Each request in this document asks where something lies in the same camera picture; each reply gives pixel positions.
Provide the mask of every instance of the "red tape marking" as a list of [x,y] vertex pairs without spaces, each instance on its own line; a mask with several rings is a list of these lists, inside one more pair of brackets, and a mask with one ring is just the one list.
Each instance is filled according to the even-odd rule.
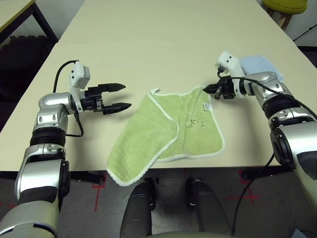
[[104,178],[105,178],[105,181],[103,182],[103,184],[101,184],[101,185],[94,185],[93,184],[93,188],[97,189],[97,196],[96,196],[96,202],[95,202],[95,211],[97,211],[97,208],[98,208],[100,189],[106,187],[107,175],[104,175]]
[[13,204],[5,204],[5,203],[2,203],[2,202],[0,202],[0,206],[7,206],[7,207],[10,207],[10,208],[16,207],[16,205],[13,205]]
[[[249,181],[243,180],[241,174],[242,174],[242,170],[239,170],[240,183],[243,183],[243,184],[249,183]],[[248,188],[248,192],[249,192],[250,196],[243,196],[242,199],[249,199],[251,201],[251,204],[254,205],[254,200],[260,198],[260,196],[252,195],[252,191],[250,188]],[[228,200],[238,200],[238,199],[239,199],[239,197],[237,197],[237,199],[236,199],[236,197],[231,197]]]

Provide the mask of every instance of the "white table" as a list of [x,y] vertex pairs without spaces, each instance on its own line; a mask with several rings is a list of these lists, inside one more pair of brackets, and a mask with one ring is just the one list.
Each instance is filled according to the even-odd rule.
[[[104,170],[116,139],[146,93],[156,87],[162,93],[187,92],[217,82],[213,65],[223,50],[237,57],[265,56],[284,75],[296,98],[317,110],[316,68],[252,0],[86,0],[2,130],[0,170],[19,169],[38,100],[52,92],[56,71],[65,61],[79,59],[90,67],[88,86],[126,85],[119,92],[104,93],[104,102],[132,103],[132,107],[107,116],[87,112],[81,117],[84,137],[66,139],[70,170]],[[71,66],[61,73],[58,92],[69,90],[70,70]],[[153,168],[267,162],[272,153],[270,130],[255,97],[213,100],[212,104],[225,151],[210,159],[155,163]],[[68,129],[68,133],[79,133],[73,117]]]

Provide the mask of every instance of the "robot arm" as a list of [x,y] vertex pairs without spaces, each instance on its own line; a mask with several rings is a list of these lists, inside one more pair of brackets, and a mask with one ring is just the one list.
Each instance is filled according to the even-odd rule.
[[70,75],[71,93],[52,93],[40,99],[30,146],[25,150],[15,182],[18,205],[1,220],[1,238],[57,237],[59,211],[70,187],[64,147],[68,115],[75,114],[79,120],[80,113],[86,110],[106,115],[131,106],[104,106],[102,92],[118,91],[125,86],[101,84],[81,91],[89,79],[89,69],[76,62]]
[[255,96],[268,119],[270,138],[277,161],[294,170],[314,212],[317,212],[317,118],[312,111],[301,107],[287,87],[273,72],[241,75],[236,57],[224,52],[217,61],[218,75],[228,71],[232,77],[220,77],[217,84],[204,91],[218,100]]

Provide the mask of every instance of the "green cloth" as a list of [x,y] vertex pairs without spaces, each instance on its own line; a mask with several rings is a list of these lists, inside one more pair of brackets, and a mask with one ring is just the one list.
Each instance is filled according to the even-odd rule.
[[224,149],[202,88],[183,95],[156,91],[142,100],[110,153],[107,171],[121,186],[139,180],[155,161],[210,158]]

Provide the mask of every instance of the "chair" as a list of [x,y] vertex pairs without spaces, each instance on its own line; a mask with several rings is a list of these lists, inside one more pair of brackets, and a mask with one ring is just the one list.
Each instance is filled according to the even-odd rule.
[[155,209],[155,185],[146,178],[128,200],[120,238],[232,238],[228,218],[212,189],[202,180],[186,181],[187,207],[196,211],[200,232],[169,232],[152,235],[151,211]]
[[272,16],[279,12],[281,17],[277,24],[285,31],[294,14],[300,14],[307,8],[307,0],[263,0],[267,13]]

